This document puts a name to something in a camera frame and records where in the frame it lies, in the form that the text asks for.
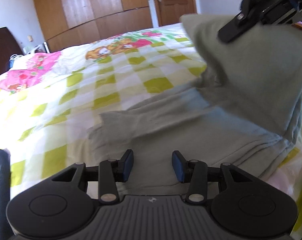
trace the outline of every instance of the black cloth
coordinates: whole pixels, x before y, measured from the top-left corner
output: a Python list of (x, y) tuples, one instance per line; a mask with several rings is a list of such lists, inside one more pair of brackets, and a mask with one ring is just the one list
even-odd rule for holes
[(13, 231), (6, 219), (6, 206), (10, 201), (10, 156), (0, 150), (0, 240), (13, 236)]

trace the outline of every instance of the mattress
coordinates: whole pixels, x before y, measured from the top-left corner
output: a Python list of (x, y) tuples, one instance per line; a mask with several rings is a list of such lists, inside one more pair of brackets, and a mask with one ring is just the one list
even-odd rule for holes
[[(205, 69), (180, 24), (17, 59), (0, 76), (0, 149), (11, 155), (11, 198), (75, 162), (98, 165), (87, 131), (100, 113), (128, 109)], [(291, 236), (301, 239), (302, 129), (267, 182), (296, 201)]]

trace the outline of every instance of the gray cloth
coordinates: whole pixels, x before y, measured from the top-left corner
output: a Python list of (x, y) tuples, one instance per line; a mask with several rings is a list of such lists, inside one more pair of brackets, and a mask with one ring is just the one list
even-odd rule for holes
[(125, 194), (184, 194), (171, 154), (233, 163), (266, 179), (294, 147), (302, 123), (302, 31), (257, 25), (232, 44), (217, 39), (231, 17), (190, 15), (183, 25), (208, 68), (189, 84), (127, 111), (101, 114), (89, 140), (97, 163), (134, 151)]

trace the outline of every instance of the headboard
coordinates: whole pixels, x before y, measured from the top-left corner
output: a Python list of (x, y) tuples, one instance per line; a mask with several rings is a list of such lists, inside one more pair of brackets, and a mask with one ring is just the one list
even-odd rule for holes
[(0, 75), (8, 71), (11, 55), (23, 52), (8, 28), (0, 28)]

